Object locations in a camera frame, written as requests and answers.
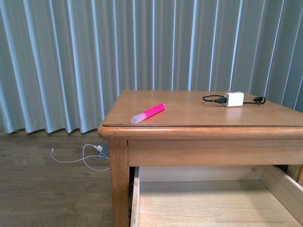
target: white cable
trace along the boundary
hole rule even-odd
[[[109,170],[110,168],[108,168],[108,169],[93,169],[93,168],[91,168],[89,165],[87,165],[87,163],[85,162],[85,159],[87,159],[87,158],[89,158],[89,157],[100,157],[100,158],[104,158],[104,159],[109,159],[102,151],[100,151],[100,153],[101,153],[103,156],[100,156],[100,155],[90,155],[90,156],[84,157],[84,149],[85,149],[85,147],[88,146],[88,145],[89,145],[89,146],[93,146],[94,148],[97,149],[97,147],[94,146],[94,145],[92,145],[92,144],[85,144],[85,145],[83,146],[83,150],[82,150],[82,158],[80,158],[80,159],[78,159],[78,160],[75,160],[75,161],[67,161],[67,162],[59,161],[59,160],[57,160],[56,158],[53,157],[53,150],[54,150],[54,148],[53,148],[52,151],[51,151],[51,158],[52,158],[53,160],[55,160],[56,162],[59,162],[59,163],[73,163],[73,162],[83,161],[84,164],[85,164],[89,169],[91,169],[91,170],[93,170],[93,171],[106,171],[106,170]]]

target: highlighter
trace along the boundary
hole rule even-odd
[[[134,117],[132,117],[131,119],[131,123],[132,124],[139,124],[140,122],[144,121],[147,118],[150,118],[154,115],[156,115],[157,113],[161,112],[165,110],[165,105],[162,103],[160,105],[157,105],[147,111],[144,111],[143,113],[140,113]]]

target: open drawer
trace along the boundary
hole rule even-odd
[[[274,166],[137,167],[138,226],[301,227],[303,188]]]

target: white charger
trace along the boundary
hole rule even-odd
[[[244,93],[240,91],[227,92],[225,93],[224,98],[226,98],[226,103],[224,103],[223,105],[226,107],[243,106]]]

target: laminate flooring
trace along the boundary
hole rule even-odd
[[[83,145],[101,142],[97,132],[0,135],[0,227],[113,226],[110,172],[50,157],[54,148],[56,159],[76,160],[82,158]],[[96,153],[93,147],[85,152]],[[86,161],[95,169],[109,166],[108,160]]]

